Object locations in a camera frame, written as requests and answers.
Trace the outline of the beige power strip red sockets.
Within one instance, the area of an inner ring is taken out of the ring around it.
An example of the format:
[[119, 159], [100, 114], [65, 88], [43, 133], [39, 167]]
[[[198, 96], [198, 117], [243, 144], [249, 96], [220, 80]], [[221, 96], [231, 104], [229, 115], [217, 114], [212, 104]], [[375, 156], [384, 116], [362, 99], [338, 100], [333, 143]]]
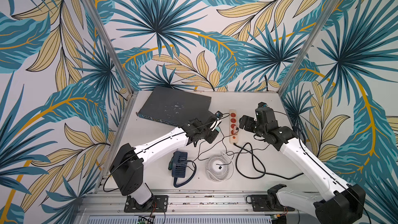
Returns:
[[238, 143], [238, 119], [237, 119], [237, 112], [234, 109], [229, 110], [229, 127], [230, 127], [230, 134], [229, 134], [229, 142], [230, 144], [234, 145]]

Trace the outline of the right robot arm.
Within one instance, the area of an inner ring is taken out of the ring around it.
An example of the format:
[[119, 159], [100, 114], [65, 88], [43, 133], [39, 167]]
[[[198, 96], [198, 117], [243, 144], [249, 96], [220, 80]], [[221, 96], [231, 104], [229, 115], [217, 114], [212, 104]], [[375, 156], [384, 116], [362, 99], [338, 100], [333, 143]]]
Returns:
[[289, 158], [317, 188], [317, 193], [297, 192], [284, 184], [267, 191], [266, 207], [272, 211], [294, 208], [322, 224], [353, 224], [366, 212], [365, 190], [351, 185], [324, 165], [290, 127], [279, 126], [272, 108], [259, 103], [256, 116], [243, 115], [239, 128], [251, 132]]

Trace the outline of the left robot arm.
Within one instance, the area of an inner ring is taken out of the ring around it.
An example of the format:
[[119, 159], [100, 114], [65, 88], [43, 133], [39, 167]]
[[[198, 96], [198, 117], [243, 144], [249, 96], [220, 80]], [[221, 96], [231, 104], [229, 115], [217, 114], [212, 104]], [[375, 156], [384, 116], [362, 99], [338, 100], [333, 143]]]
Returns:
[[130, 196], [139, 205], [151, 204], [153, 193], [144, 183], [144, 171], [163, 156], [190, 144], [205, 140], [212, 143], [218, 136], [221, 119], [210, 117], [205, 123], [189, 121], [149, 143], [132, 147], [125, 144], [118, 150], [110, 168], [110, 176], [123, 196]]

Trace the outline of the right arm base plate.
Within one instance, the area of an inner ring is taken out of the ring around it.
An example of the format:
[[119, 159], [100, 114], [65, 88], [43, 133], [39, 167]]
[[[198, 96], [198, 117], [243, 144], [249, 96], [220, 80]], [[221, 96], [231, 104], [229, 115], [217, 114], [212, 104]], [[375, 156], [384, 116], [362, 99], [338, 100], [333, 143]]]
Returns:
[[286, 185], [278, 184], [270, 188], [266, 195], [248, 195], [245, 201], [251, 204], [254, 212], [294, 212], [294, 208], [281, 205], [277, 199], [276, 194], [283, 188], [286, 188]]

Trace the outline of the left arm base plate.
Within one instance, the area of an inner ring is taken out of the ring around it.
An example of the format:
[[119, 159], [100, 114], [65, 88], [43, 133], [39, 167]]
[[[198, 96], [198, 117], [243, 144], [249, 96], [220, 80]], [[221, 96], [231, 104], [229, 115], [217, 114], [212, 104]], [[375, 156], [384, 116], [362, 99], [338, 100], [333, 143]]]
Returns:
[[144, 204], [138, 204], [131, 196], [127, 196], [124, 207], [125, 213], [166, 213], [169, 202], [169, 196], [152, 196]]

